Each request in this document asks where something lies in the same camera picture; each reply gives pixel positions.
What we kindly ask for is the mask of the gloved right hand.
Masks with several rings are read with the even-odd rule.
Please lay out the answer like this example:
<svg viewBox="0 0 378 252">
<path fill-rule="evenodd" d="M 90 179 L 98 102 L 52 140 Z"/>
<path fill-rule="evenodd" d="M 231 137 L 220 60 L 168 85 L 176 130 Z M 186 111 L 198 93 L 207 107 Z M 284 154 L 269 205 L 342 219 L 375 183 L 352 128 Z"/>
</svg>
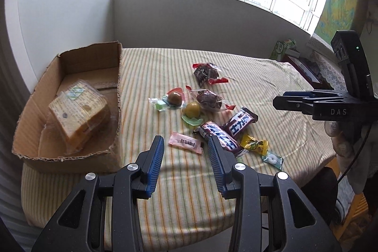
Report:
<svg viewBox="0 0 378 252">
<path fill-rule="evenodd" d="M 341 130 L 341 123 L 326 121 L 324 124 L 326 134 L 331 137 L 339 168 L 343 173 L 356 157 L 346 173 L 355 194 L 362 193 L 367 180 L 377 172 L 377 122 L 372 124 L 368 133 L 369 127 L 369 125 L 364 126 L 361 137 L 352 144 L 347 140 L 346 133 Z"/>
</svg>

